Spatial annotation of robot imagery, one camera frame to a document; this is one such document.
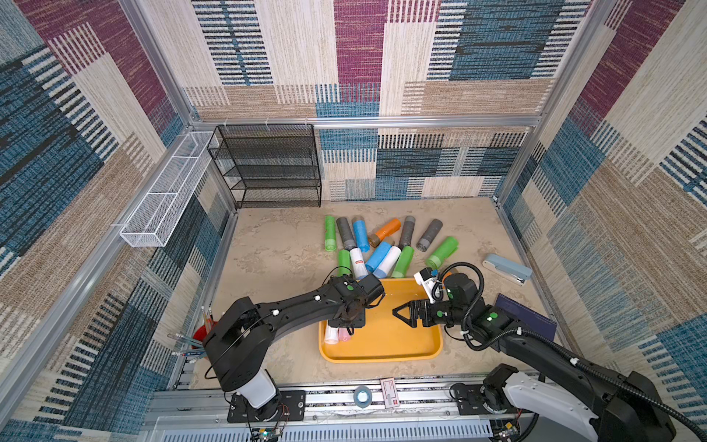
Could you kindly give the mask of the short green trash bag roll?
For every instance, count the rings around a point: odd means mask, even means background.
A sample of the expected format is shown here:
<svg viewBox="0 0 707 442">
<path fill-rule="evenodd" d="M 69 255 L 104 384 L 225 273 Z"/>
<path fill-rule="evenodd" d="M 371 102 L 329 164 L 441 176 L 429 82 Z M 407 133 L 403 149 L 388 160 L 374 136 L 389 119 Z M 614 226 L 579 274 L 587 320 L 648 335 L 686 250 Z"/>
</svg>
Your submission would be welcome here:
<svg viewBox="0 0 707 442">
<path fill-rule="evenodd" d="M 337 266 L 338 276 L 350 276 L 352 274 L 351 267 L 351 256 L 349 250 L 339 250 Z"/>
</svg>

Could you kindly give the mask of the white blue trash bag roll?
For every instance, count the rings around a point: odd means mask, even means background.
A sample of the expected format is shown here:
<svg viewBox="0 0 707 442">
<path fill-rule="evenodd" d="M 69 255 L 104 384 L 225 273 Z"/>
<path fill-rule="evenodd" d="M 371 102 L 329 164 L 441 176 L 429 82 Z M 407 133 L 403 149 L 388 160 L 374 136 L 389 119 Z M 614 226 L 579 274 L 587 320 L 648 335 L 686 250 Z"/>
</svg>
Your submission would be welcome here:
<svg viewBox="0 0 707 442">
<path fill-rule="evenodd" d="M 331 327 L 327 325 L 325 327 L 324 333 L 324 344 L 335 345 L 339 342 L 339 329 L 337 327 Z"/>
</svg>

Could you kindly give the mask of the pink trash bag roll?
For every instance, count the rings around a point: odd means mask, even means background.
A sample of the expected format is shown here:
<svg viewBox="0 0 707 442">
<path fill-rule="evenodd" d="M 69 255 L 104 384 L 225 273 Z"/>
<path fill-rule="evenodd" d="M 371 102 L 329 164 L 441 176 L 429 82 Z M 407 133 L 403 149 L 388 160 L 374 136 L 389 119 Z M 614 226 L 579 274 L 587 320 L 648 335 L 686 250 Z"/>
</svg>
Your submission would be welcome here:
<svg viewBox="0 0 707 442">
<path fill-rule="evenodd" d="M 338 329 L 338 340 L 340 342 L 349 342 L 352 338 L 352 335 L 349 333 L 349 331 L 346 328 L 339 328 Z"/>
</svg>

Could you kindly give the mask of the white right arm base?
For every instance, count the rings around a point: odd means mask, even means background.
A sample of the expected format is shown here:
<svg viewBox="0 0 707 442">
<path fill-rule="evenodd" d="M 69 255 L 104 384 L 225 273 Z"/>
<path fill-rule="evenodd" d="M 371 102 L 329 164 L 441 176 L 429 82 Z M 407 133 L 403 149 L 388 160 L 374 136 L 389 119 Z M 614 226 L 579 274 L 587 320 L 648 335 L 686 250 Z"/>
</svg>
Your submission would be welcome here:
<svg viewBox="0 0 707 442">
<path fill-rule="evenodd" d="M 588 406 L 567 390 L 534 379 L 507 364 L 499 365 L 479 385 L 452 385 L 449 394 L 461 415 L 529 412 L 590 441 L 598 440 L 598 431 L 591 425 L 598 416 Z"/>
</svg>

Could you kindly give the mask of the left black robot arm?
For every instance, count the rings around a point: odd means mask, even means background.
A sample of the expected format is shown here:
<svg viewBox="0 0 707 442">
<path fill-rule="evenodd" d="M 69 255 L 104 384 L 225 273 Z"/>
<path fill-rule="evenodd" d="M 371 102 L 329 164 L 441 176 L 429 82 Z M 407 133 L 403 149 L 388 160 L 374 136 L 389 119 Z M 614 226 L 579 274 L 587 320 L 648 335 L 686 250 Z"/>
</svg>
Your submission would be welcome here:
<svg viewBox="0 0 707 442">
<path fill-rule="evenodd" d="M 255 304 L 249 297 L 234 302 L 203 340 L 210 362 L 204 377 L 233 392 L 256 377 L 270 346 L 289 333 L 319 322 L 340 328 L 362 328 L 366 311 L 385 298 L 382 282 L 370 274 L 333 276 L 321 287 L 275 302 Z"/>
</svg>

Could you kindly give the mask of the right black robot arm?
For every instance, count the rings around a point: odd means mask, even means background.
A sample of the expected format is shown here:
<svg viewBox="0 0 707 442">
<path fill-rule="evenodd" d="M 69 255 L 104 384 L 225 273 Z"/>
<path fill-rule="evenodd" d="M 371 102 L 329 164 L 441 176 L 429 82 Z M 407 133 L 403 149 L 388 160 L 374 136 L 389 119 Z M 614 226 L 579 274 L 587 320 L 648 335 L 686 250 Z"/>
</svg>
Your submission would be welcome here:
<svg viewBox="0 0 707 442">
<path fill-rule="evenodd" d="M 536 383 L 508 364 L 484 379 L 482 393 L 493 412 L 510 408 L 533 412 L 591 441 L 671 441 L 676 423 L 703 441 L 705 430 L 661 400 L 654 383 L 634 371 L 628 376 L 594 364 L 556 344 L 517 315 L 482 298 L 483 283 L 465 274 L 442 276 L 429 268 L 414 276 L 425 300 L 404 304 L 404 323 L 460 327 L 469 349 L 513 357 L 551 380 Z"/>
</svg>

